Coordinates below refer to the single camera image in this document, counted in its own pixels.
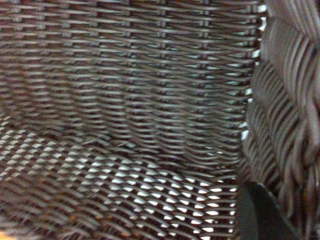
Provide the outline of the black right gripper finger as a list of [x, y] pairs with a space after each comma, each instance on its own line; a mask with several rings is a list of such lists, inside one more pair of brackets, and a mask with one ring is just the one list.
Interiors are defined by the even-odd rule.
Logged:
[[260, 183], [239, 189], [239, 235], [243, 240], [301, 240], [275, 196]]

